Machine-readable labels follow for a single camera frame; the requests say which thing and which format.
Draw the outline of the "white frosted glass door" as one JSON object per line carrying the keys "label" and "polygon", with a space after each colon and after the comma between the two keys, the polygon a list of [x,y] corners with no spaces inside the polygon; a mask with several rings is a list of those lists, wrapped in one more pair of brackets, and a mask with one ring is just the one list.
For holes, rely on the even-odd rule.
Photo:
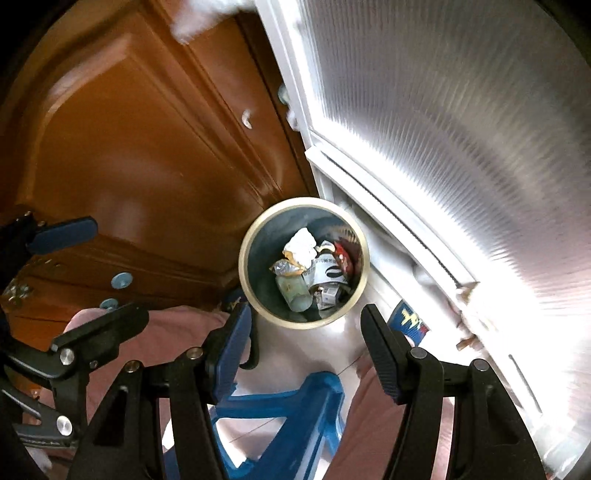
{"label": "white frosted glass door", "polygon": [[259,1],[322,195],[482,342],[549,476],[590,475],[590,5]]}

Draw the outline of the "brown wooden cabinet door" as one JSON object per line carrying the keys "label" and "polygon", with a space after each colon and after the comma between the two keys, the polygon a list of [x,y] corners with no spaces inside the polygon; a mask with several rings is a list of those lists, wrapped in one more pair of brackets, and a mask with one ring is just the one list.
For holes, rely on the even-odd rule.
{"label": "brown wooden cabinet door", "polygon": [[213,306],[253,220],[315,193],[259,15],[200,33],[191,15],[186,1],[2,3],[1,216],[98,225],[10,282],[12,323],[107,299]]}

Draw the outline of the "round trash bin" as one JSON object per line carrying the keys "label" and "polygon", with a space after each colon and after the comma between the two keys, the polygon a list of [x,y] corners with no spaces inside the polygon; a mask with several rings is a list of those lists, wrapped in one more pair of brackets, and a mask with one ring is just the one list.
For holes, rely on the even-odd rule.
{"label": "round trash bin", "polygon": [[310,330],[346,315],[370,272],[359,221],[341,207],[300,197],[253,222],[240,247],[238,273],[250,305],[281,327]]}

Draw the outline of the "green plastic cup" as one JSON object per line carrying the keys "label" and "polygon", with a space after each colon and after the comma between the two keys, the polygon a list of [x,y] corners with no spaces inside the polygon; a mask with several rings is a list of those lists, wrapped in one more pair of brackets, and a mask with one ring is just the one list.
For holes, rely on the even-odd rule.
{"label": "green plastic cup", "polygon": [[276,275],[276,286],[290,311],[301,313],[311,307],[312,297],[303,273]]}

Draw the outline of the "white paper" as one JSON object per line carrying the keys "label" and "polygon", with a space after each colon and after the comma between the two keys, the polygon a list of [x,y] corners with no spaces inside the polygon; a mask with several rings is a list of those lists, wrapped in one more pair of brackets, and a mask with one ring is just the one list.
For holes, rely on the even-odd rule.
{"label": "white paper", "polygon": [[307,270],[311,267],[317,255],[315,247],[317,247],[317,240],[308,231],[308,228],[304,227],[297,230],[294,236],[290,238],[290,241],[283,247],[283,256],[291,264]]}

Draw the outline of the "white plastic bag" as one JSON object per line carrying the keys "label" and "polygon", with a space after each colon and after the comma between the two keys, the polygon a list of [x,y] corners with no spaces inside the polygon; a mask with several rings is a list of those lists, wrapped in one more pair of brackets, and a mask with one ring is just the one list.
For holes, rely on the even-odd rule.
{"label": "white plastic bag", "polygon": [[252,0],[182,1],[172,17],[171,34],[179,43],[187,44],[225,18],[253,11],[256,11],[256,2]]}

